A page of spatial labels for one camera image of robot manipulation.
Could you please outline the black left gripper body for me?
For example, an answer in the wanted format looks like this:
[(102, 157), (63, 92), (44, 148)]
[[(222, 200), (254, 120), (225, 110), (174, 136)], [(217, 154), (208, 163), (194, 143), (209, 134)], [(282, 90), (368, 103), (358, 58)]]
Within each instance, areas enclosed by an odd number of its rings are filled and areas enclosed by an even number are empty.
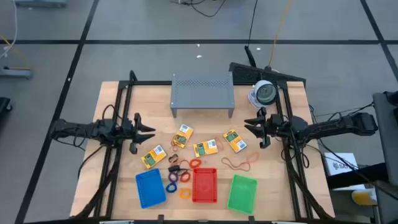
[(137, 124), (141, 120), (139, 113), (134, 113), (133, 120), (126, 118), (123, 120), (123, 139), (131, 140), (129, 151), (131, 154), (137, 154)]

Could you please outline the yellow container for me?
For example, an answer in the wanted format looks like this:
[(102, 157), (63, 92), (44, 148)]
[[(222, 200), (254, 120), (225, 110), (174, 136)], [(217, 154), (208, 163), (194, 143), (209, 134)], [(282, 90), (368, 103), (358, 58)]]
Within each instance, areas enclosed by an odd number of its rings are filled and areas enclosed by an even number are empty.
[(377, 196), (375, 189), (360, 189), (352, 192), (353, 202), (361, 206), (377, 205)]

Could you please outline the grey stand base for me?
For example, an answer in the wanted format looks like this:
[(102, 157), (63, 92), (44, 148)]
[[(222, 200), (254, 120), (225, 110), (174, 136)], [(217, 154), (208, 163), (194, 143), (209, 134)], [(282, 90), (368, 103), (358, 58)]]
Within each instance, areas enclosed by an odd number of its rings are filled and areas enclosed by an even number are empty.
[(25, 78), (33, 77), (33, 72), (29, 68), (0, 67), (0, 78)]
[(65, 7), (68, 0), (13, 0), (19, 7), (59, 8)]

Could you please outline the white cardboard box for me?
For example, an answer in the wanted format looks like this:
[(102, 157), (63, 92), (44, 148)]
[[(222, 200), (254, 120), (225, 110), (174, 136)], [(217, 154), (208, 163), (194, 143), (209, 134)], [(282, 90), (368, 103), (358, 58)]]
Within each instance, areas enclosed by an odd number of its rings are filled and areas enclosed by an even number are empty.
[(355, 156), (350, 152), (336, 152), (336, 155), (331, 152), (325, 152), (323, 158), (329, 176), (351, 172), (351, 167), (353, 169), (358, 169)]

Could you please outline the grey perforated metal riser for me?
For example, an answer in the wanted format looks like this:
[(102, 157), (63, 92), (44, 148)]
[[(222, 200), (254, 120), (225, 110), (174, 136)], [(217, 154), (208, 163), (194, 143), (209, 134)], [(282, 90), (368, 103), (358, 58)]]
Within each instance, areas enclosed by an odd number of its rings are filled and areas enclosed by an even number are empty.
[(228, 117), (231, 118), (234, 108), (234, 85), (231, 72), (223, 75), (172, 75), (170, 110), (174, 118), (179, 109), (224, 109), (228, 111)]

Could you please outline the black beam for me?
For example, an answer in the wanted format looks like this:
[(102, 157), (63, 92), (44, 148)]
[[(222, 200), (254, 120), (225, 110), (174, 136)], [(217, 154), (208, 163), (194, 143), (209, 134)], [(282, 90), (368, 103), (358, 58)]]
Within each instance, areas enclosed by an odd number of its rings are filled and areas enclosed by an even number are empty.
[(386, 163), (382, 162), (371, 166), (359, 168), (357, 171), (349, 171), (331, 175), (326, 178), (330, 189), (338, 189), (358, 184), (370, 184), (377, 180), (387, 182), (389, 176)]

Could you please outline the red plastic basket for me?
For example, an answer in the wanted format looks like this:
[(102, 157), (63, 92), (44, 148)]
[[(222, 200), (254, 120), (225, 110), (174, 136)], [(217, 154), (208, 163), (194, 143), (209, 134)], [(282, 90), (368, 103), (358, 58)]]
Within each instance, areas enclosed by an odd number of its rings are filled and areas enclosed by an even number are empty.
[(216, 203), (217, 169), (195, 168), (193, 170), (192, 201), (194, 203)]

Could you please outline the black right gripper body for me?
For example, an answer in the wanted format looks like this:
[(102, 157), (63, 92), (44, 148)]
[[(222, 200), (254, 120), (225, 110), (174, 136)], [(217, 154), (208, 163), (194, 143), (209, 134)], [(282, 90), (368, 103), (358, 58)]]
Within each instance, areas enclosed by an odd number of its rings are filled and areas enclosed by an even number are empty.
[(278, 133), (278, 129), (282, 124), (282, 118), (279, 114), (271, 114), (269, 118), (266, 118), (266, 108), (262, 107), (259, 110), (261, 127), (264, 132), (264, 137), (259, 143), (261, 149), (267, 148), (271, 144), (270, 137), (274, 137)]

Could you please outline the black perforated mesh panel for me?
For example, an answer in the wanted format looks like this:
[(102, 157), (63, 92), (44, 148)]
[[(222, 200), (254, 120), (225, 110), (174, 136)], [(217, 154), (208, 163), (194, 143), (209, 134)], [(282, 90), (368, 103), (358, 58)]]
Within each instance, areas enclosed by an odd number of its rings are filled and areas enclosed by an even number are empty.
[(240, 63), (231, 62), (229, 71), (233, 74), (233, 82), (235, 85), (239, 83), (256, 83), (260, 80), (266, 80), (273, 84), (282, 82), (302, 82), (304, 85), (306, 84), (305, 78), (274, 72), (269, 68), (261, 69)]

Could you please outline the blue plastic basket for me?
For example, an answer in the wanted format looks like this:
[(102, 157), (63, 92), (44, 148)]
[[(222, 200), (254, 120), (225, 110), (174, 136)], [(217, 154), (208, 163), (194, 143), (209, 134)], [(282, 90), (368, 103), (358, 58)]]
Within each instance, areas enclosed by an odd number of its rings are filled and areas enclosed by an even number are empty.
[(159, 169), (136, 175), (136, 185), (141, 208), (149, 208), (166, 201), (166, 194)]

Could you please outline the green plastic basket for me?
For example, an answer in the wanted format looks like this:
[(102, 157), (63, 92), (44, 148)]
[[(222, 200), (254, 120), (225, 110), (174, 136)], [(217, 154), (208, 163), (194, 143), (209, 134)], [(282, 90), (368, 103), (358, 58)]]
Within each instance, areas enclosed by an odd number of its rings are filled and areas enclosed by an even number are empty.
[(257, 193), (257, 180), (235, 174), (231, 182), (227, 208), (252, 215)]

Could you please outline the grey cabinet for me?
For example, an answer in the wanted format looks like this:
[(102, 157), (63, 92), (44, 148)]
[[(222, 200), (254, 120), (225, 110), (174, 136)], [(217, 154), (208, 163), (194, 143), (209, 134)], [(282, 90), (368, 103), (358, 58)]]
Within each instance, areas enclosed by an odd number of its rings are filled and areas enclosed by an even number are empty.
[(387, 180), (381, 185), (389, 191), (377, 190), (379, 214), (383, 224), (398, 224), (398, 104), (388, 100), (390, 93), (373, 94), (374, 109), (381, 140)]

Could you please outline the black floor stand foot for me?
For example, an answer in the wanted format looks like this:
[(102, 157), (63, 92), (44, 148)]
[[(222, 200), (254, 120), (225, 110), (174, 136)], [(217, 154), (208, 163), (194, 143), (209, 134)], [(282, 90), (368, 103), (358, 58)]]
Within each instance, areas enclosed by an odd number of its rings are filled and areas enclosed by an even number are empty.
[(11, 99), (6, 97), (0, 97), (0, 122), (6, 117), (6, 115), (12, 110)]

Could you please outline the black aluminium table frame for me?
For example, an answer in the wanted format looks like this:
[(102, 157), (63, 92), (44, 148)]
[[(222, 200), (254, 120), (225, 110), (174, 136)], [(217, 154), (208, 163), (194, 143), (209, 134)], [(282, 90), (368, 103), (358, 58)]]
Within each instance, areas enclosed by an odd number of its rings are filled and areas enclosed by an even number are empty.
[[(256, 111), (250, 104), (247, 94), (251, 85), (234, 86), (234, 112), (232, 118), (228, 117), (227, 110), (178, 110), (177, 117), (172, 116), (170, 110), (171, 82), (138, 81), (132, 87), (129, 117), (135, 112), (141, 114), (142, 122), (156, 129), (155, 136), (141, 145), (138, 145), (136, 155), (129, 152), (129, 141), (123, 145), (121, 165), (119, 166), (113, 206), (112, 219), (129, 220), (155, 220), (158, 215), (163, 215), (165, 220), (245, 220), (248, 214), (227, 208), (231, 182), (235, 174), (244, 175), (257, 180), (257, 193), (253, 216), (256, 221), (295, 220), (289, 178), (285, 162), (280, 156), (283, 145), (280, 141), (271, 139), (271, 145), (266, 149), (259, 148), (259, 139), (244, 127), (244, 120), (256, 117)], [(190, 160), (195, 157), (192, 144), (220, 138), (224, 151), (201, 158), (200, 167), (217, 169), (218, 201), (216, 203), (194, 203), (192, 196), (188, 199), (179, 197), (181, 188), (192, 189), (192, 179), (184, 183), (178, 182), (175, 193), (166, 192), (166, 201), (153, 207), (142, 209), (136, 185), (136, 175), (147, 171), (141, 157), (160, 144), (168, 156), (171, 151), (172, 136), (178, 131), (181, 124), (186, 124), (194, 129), (193, 135), (188, 140), (185, 149), (176, 153), (179, 159)], [(230, 129), (235, 129), (248, 148), (242, 152), (234, 153), (223, 138), (223, 134)], [(329, 215), (334, 216), (330, 193), (323, 171), (322, 160), (317, 151), (307, 149), (310, 167), (305, 169), (307, 186), (318, 203)], [(77, 215), (90, 201), (98, 189), (105, 149), (97, 152), (83, 166), (78, 179), (70, 215)], [(246, 161), (246, 157), (253, 152), (259, 153), (259, 160), (251, 164), (251, 170), (244, 172), (231, 170), (221, 163), (227, 157), (234, 164)]]

